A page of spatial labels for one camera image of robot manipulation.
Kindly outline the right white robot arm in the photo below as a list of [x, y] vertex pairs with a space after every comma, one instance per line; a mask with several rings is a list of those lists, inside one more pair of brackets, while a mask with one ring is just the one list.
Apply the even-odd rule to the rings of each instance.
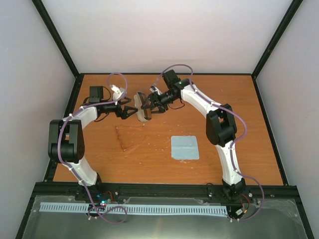
[[220, 158], [224, 197], [229, 201], [239, 198], [246, 183], [236, 155], [236, 115], [231, 106], [212, 100], [191, 79], [180, 79], [174, 70], [162, 73], [162, 77], [167, 91], [161, 92], [153, 84], [151, 93], [142, 100], [141, 109], [162, 114], [168, 110], [169, 104], [179, 99], [198, 110], [206, 119], [206, 137], [215, 145]]

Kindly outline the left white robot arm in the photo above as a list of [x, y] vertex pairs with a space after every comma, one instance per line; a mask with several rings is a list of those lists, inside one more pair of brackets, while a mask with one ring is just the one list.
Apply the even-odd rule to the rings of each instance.
[[103, 197], [104, 188], [100, 175], [94, 171], [85, 158], [83, 129], [102, 114], [114, 113], [123, 120], [138, 110], [125, 104], [131, 101], [126, 90], [110, 86], [110, 98], [104, 99], [103, 86], [90, 87], [90, 95], [80, 109], [63, 119], [54, 119], [49, 124], [48, 155], [63, 164], [78, 180], [79, 185], [87, 186], [86, 194], [92, 200]]

